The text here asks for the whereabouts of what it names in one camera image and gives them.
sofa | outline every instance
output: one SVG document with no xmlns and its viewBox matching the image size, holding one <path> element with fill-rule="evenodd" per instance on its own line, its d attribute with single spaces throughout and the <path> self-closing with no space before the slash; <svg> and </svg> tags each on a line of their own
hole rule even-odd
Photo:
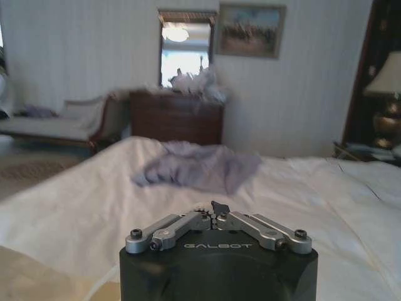
<svg viewBox="0 0 401 301">
<path fill-rule="evenodd" d="M 129 91 L 117 90 L 91 100 L 66 100 L 54 117 L 11 117 L 0 120 L 0 134 L 17 139 L 88 147 L 121 138 L 129 122 Z"/>
</svg>

white bedsheet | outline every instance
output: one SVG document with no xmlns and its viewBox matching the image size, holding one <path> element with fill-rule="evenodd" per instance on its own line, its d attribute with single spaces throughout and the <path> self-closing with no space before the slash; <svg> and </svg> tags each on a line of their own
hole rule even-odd
<svg viewBox="0 0 401 301">
<path fill-rule="evenodd" d="M 63 273 L 111 275 L 132 228 L 212 200 L 303 228 L 319 253 L 318 300 L 401 300 L 401 169 L 265 158 L 235 196 L 140 188 L 130 176 L 162 152 L 130 138 L 0 202 L 0 245 Z"/>
</svg>

bed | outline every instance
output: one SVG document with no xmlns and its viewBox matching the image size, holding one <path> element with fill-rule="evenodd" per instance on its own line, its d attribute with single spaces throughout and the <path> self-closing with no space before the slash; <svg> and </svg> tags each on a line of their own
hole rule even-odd
<svg viewBox="0 0 401 301">
<path fill-rule="evenodd" d="M 401 300 L 401 169 L 264 158 L 231 197 L 134 185 L 162 152 L 156 140 L 131 137 L 1 201 L 0 299 L 118 300 L 129 231 L 215 200 L 305 229 L 320 256 L 318 300 Z"/>
</svg>

mirror frame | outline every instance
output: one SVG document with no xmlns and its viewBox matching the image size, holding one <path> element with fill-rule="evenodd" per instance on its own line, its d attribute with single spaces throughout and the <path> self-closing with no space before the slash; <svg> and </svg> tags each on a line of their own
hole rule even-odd
<svg viewBox="0 0 401 301">
<path fill-rule="evenodd" d="M 211 27 L 211 35 L 209 37 L 209 64 L 213 63 L 213 42 L 214 28 L 216 25 L 216 11 L 193 11 L 193 10 L 174 10 L 159 9 L 159 86 L 162 86 L 162 52 L 163 52 L 163 24 L 172 23 L 207 23 Z"/>
</svg>

picture frame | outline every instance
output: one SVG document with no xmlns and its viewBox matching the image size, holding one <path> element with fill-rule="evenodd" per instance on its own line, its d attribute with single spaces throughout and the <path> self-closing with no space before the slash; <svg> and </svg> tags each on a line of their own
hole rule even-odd
<svg viewBox="0 0 401 301">
<path fill-rule="evenodd" d="M 217 54 L 278 58 L 286 6 L 221 3 Z"/>
</svg>

